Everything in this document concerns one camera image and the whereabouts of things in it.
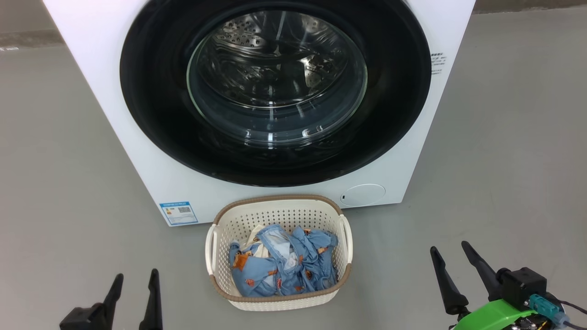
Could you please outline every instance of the washing machine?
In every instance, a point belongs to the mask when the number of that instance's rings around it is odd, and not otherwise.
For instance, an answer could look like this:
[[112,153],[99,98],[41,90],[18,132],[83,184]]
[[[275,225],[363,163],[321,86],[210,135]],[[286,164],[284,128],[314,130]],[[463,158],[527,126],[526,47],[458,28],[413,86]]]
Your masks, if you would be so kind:
[[274,194],[401,202],[474,5],[44,2],[170,226]]

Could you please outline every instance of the white basket handle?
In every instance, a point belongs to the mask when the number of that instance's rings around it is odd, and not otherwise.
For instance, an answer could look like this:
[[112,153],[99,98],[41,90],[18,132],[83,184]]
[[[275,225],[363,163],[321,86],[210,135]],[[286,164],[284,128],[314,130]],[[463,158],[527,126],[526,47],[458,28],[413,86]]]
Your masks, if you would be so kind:
[[206,246],[204,248],[208,275],[214,275],[214,271],[216,270],[216,246],[218,245],[218,234],[216,233],[215,229],[216,224],[212,224],[208,230],[208,234],[206,235]]
[[340,224],[343,227],[343,231],[345,233],[347,253],[349,254],[347,263],[351,264],[353,262],[353,233],[350,230],[349,220],[347,220],[343,214],[339,215],[339,217],[341,219]]

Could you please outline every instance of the black washing machine door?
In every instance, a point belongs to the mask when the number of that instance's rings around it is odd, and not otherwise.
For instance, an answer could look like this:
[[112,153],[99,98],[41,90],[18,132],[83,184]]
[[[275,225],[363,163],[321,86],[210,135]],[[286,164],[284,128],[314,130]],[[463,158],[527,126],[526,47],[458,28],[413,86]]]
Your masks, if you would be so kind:
[[152,0],[120,63],[153,143],[206,175],[266,187],[383,155],[416,121],[430,76],[401,0]]

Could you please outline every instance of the teal connector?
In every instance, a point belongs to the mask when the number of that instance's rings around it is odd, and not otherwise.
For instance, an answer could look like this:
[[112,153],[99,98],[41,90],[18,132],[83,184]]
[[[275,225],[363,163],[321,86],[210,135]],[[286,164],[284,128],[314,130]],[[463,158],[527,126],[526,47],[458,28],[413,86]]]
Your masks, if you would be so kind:
[[570,321],[569,317],[558,306],[537,294],[530,296],[528,307],[550,319],[560,329],[566,328],[565,322]]

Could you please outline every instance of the laundry basket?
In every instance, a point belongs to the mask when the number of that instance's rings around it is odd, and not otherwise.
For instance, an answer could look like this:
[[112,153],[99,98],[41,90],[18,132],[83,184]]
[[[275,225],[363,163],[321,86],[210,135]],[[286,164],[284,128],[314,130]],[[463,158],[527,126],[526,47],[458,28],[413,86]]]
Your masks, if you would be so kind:
[[[338,283],[329,289],[299,295],[266,298],[242,297],[231,274],[230,243],[248,238],[258,224],[280,224],[290,232],[297,226],[329,231],[338,236],[332,262]],[[349,278],[353,260],[353,236],[342,210],[318,195],[285,195],[253,198],[232,203],[216,216],[206,236],[206,267],[216,291],[244,311],[284,311],[325,304]]]

